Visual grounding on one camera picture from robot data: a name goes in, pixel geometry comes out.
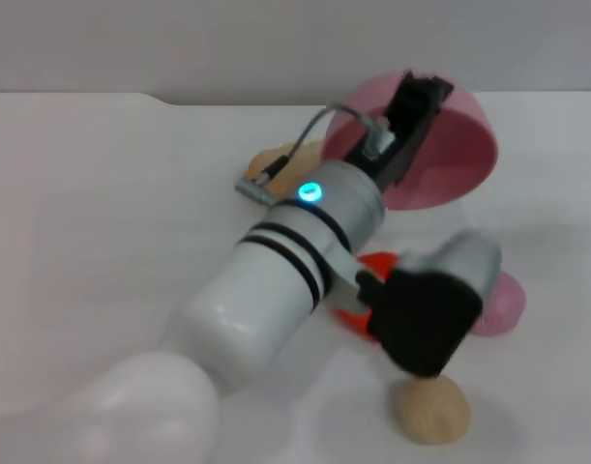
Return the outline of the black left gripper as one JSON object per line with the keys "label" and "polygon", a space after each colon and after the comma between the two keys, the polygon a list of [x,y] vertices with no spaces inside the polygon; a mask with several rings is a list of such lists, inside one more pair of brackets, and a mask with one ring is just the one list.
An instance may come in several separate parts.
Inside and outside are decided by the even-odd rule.
{"label": "black left gripper", "polygon": [[454,85],[437,75],[406,72],[386,106],[386,118],[356,117],[365,132],[351,149],[351,164],[379,189],[400,183],[453,91]]}

